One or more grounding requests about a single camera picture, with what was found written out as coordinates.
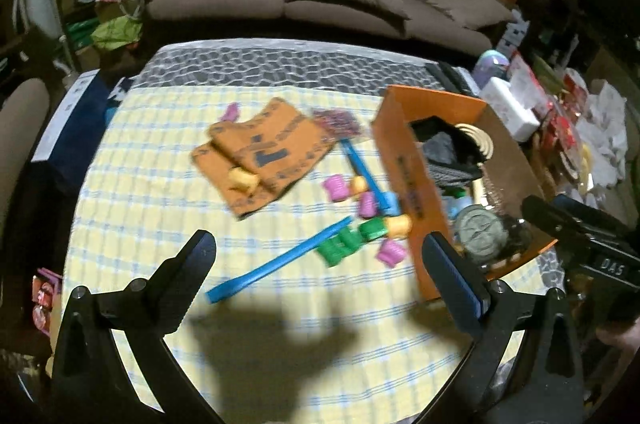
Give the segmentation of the operator hand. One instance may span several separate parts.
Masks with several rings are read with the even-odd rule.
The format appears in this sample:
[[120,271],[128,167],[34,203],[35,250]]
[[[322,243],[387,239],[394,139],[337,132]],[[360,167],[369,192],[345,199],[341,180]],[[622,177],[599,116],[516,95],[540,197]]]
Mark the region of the operator hand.
[[639,323],[628,328],[614,328],[614,326],[599,326],[596,331],[598,340],[605,345],[629,352],[634,356],[639,349]]

